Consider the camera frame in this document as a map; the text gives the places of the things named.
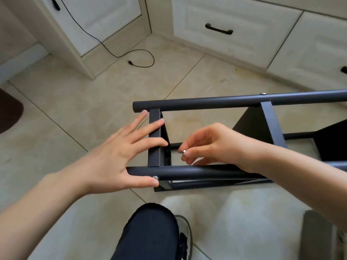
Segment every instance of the left hand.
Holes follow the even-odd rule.
[[[147,111],[142,111],[131,124],[122,127],[103,144],[63,169],[59,172],[60,175],[78,186],[81,196],[128,188],[157,187],[158,181],[154,178],[132,176],[126,170],[128,162],[137,154],[155,146],[168,144],[163,138],[143,139],[162,126],[163,119],[136,130],[146,115]]]

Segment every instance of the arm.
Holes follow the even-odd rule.
[[[187,164],[235,164],[271,179],[347,232],[347,173],[300,153],[267,144],[216,123],[180,146]]]
[[[136,130],[147,115],[143,111],[131,124],[60,172],[46,175],[31,191],[0,214],[0,259],[27,259],[37,244],[79,198],[91,193],[127,188],[157,187],[149,176],[132,176],[127,163],[137,154],[167,146],[163,138],[146,138],[164,124],[158,120]]]

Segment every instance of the dark gray frame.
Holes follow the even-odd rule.
[[[287,148],[285,140],[312,138],[323,162],[347,171],[347,119],[313,132],[283,134],[272,106],[347,101],[347,89],[285,94],[187,98],[133,102],[135,113],[146,109],[150,123],[163,117],[162,111],[193,109],[222,109],[248,107],[233,130],[246,136]],[[147,167],[127,167],[128,173],[138,176],[156,176],[158,191],[171,191],[254,183],[271,180],[260,174],[247,173],[235,165],[171,166],[171,150],[181,143],[170,144],[165,125],[152,132],[150,137],[162,137],[169,145],[149,149]]]

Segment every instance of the cabinet door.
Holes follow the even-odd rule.
[[[302,13],[254,0],[172,0],[172,10],[176,37],[264,69]]]
[[[314,90],[347,88],[347,21],[304,12],[267,71]]]
[[[61,0],[56,0],[61,8],[60,11],[54,9],[51,0],[42,1],[81,56],[99,44],[97,40],[79,28],[65,9]],[[83,29],[100,41],[104,41],[141,15],[138,0],[63,1]]]

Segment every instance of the hand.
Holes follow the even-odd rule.
[[[154,178],[132,176],[126,170],[128,162],[139,153],[155,146],[168,144],[163,138],[143,139],[162,126],[163,119],[136,130],[146,115],[147,111],[142,111],[131,124],[119,129],[103,144],[63,169],[60,174],[69,182],[73,181],[82,196],[127,188],[157,187],[158,181]]]
[[[182,160],[191,165],[197,158],[203,158],[194,165],[214,162],[235,164],[251,172],[252,161],[258,158],[267,143],[242,135],[220,123],[204,127],[191,134],[182,143],[178,152],[186,150]]]

